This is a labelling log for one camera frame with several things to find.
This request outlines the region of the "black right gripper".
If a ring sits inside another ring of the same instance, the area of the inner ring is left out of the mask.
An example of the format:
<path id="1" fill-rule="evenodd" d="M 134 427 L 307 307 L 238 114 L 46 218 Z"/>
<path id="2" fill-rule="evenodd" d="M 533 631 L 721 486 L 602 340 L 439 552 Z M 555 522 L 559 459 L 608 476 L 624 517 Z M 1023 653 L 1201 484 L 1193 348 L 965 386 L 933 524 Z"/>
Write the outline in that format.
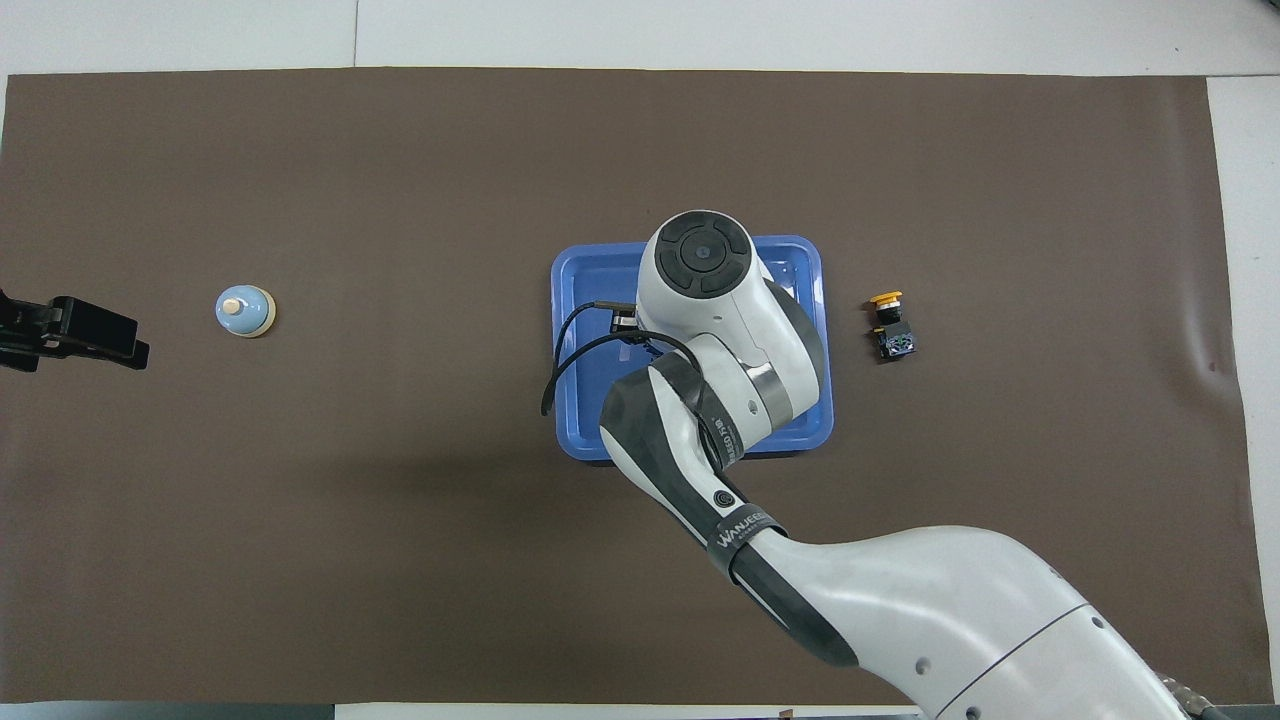
<path id="1" fill-rule="evenodd" d="M 652 345 L 660 341 L 650 331 L 645 331 L 637 319 L 635 304 L 608 304 L 611 310 L 609 338 L 625 345 Z"/>

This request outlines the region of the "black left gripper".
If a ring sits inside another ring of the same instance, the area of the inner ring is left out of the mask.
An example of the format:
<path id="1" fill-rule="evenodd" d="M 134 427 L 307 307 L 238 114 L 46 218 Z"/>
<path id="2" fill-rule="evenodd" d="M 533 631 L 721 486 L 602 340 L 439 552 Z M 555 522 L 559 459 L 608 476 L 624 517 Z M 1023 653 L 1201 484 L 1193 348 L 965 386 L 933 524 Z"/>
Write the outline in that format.
<path id="1" fill-rule="evenodd" d="M 40 357 L 101 357 L 132 369 L 148 366 L 150 345 L 138 323 L 72 296 L 33 304 L 1 295 L 0 366 L 33 373 Z"/>

